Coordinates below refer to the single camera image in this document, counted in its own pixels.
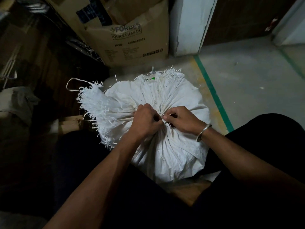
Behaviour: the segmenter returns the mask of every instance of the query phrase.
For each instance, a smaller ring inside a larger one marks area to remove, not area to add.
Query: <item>silver bracelet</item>
[[[197,142],[200,142],[200,140],[201,140],[201,135],[203,134],[203,132],[205,131],[205,130],[207,130],[209,127],[211,127],[212,125],[211,124],[207,124],[206,125],[206,127],[201,131],[201,133],[197,136],[197,139],[196,139],[196,141]]]

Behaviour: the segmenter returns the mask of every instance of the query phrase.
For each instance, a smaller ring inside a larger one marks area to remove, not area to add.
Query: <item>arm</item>
[[[99,228],[136,149],[144,138],[163,125],[161,117],[149,104],[139,105],[129,131],[69,196],[44,229]]]
[[[172,113],[178,118],[169,116]],[[184,106],[169,109],[163,119],[178,130],[196,136],[207,125]],[[211,127],[204,131],[201,139],[215,152],[231,174],[249,188],[305,203],[305,185],[301,182],[251,154]]]

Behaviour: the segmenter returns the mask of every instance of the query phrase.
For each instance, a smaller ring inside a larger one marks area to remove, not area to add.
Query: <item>person's left arm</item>
[[[144,138],[163,125],[149,104],[139,105],[129,131],[68,197],[44,229],[99,228],[136,149]]]

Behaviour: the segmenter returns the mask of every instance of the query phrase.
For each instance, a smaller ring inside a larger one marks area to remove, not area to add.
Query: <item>green line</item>
[[[215,88],[214,88],[214,86],[213,86],[213,84],[212,84],[212,82],[211,82],[211,80],[210,80],[210,78],[208,76],[208,73],[207,73],[206,69],[204,68],[204,66],[203,66],[203,64],[202,64],[202,62],[201,62],[201,60],[200,60],[198,55],[195,55],[194,59],[195,59],[197,65],[198,65],[198,67],[199,67],[199,69],[200,69],[200,71],[202,73],[202,76],[204,77],[204,79],[205,79],[205,81],[207,83],[207,86],[208,86],[208,88],[209,88],[209,90],[210,90],[210,92],[212,94],[214,102],[215,102],[215,104],[216,104],[216,106],[217,106],[217,108],[218,108],[218,110],[220,112],[220,115],[221,115],[221,117],[222,117],[222,119],[224,121],[224,124],[227,127],[227,130],[229,132],[232,132],[234,130],[233,125],[232,125],[232,123],[231,123],[231,121],[230,121],[230,119],[229,119],[229,117],[228,117],[228,115],[227,115],[227,113],[226,113],[226,111],[225,111],[225,109],[224,109],[224,107],[223,107],[223,105],[222,105],[222,103],[221,103],[217,93],[216,93],[216,90],[215,90]]]
[[[280,53],[285,58],[285,60],[291,65],[291,67],[294,69],[294,71],[302,78],[305,79],[305,75],[302,73],[302,69],[296,65],[296,63],[293,61],[292,58],[289,57],[289,55],[282,49],[279,48]]]

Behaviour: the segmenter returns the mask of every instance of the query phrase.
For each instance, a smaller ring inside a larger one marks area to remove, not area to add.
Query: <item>dark trousers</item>
[[[260,115],[226,135],[259,158],[305,183],[305,131],[280,114]],[[93,132],[64,135],[54,154],[55,211],[109,153]],[[105,227],[182,227],[195,224],[250,226],[289,220],[294,206],[272,195],[247,189],[210,149],[201,173],[221,173],[192,207],[167,194],[130,165],[105,217]]]

